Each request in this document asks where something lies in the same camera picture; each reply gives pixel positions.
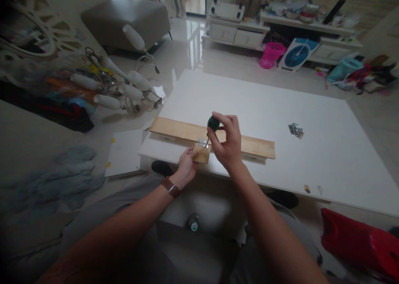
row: screwdriver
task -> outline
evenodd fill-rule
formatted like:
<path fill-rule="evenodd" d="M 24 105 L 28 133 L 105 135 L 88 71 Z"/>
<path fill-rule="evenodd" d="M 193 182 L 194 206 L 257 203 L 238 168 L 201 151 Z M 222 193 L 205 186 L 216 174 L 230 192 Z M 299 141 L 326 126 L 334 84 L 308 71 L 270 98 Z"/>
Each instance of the screwdriver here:
<path fill-rule="evenodd" d="M 219 120 L 218 120 L 217 118 L 215 118 L 214 116 L 211 116 L 211 117 L 209 118 L 209 120 L 208 120 L 208 127 L 212 128 L 213 131 L 216 132 L 216 130 L 219 128 L 219 126 L 220 126 Z M 209 135 L 208 135 L 208 133 L 207 133 L 207 137 L 208 137 L 208 140 L 207 140 L 206 146 L 208 147 L 208 142 L 209 142 Z"/>

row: wristwatch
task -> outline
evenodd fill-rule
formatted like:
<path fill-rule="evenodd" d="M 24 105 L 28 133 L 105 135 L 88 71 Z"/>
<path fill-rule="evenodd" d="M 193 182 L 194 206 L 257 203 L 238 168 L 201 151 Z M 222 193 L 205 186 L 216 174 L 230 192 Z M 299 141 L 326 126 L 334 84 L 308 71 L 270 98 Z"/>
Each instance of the wristwatch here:
<path fill-rule="evenodd" d="M 166 177 L 161 184 L 166 188 L 166 190 L 169 192 L 171 196 L 174 198 L 178 197 L 180 195 L 180 189 L 177 188 L 176 185 L 172 183 L 172 181 L 169 180 L 169 176 Z"/>

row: red stool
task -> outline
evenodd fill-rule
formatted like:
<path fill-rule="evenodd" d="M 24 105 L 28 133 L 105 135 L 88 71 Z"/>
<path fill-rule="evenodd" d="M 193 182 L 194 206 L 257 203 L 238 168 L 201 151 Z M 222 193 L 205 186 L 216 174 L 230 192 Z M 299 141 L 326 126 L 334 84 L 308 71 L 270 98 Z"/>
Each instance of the red stool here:
<path fill-rule="evenodd" d="M 385 283 L 399 282 L 399 239 L 327 208 L 323 247 L 348 264 Z"/>

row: gray armchair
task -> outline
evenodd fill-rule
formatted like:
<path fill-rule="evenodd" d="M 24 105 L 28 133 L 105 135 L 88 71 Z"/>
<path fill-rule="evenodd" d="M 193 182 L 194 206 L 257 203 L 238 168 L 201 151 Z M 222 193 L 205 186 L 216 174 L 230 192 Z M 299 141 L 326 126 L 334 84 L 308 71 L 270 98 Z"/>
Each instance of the gray armchair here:
<path fill-rule="evenodd" d="M 169 33 L 169 15 L 166 6 L 148 0 L 108 0 L 81 15 L 82 21 L 95 39 L 104 47 L 136 50 L 128 41 L 122 28 L 129 24 L 139 33 L 150 49 Z"/>

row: person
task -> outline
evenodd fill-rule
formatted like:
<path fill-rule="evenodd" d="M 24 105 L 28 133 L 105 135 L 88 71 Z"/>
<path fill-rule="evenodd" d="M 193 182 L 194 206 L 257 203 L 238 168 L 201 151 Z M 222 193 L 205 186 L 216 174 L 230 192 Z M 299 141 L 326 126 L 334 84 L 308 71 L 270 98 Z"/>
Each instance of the person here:
<path fill-rule="evenodd" d="M 253 233 L 238 256 L 230 282 L 328 283 L 316 262 L 318 250 L 306 229 L 288 209 L 263 194 L 243 163 L 237 117 L 217 112 L 212 115 L 223 124 L 220 129 L 226 131 L 226 141 L 220 143 L 208 127 L 213 151 L 238 190 Z M 153 169 L 157 173 L 77 215 L 63 231 L 64 255 L 37 283 L 122 279 L 134 283 L 178 283 L 173 263 L 156 242 L 154 223 L 174 200 L 161 185 L 165 176 L 180 191 L 194 178 L 197 163 L 193 159 L 197 154 L 192 150 L 193 147 L 188 148 L 181 155 L 175 173 L 165 163 L 155 162 Z"/>

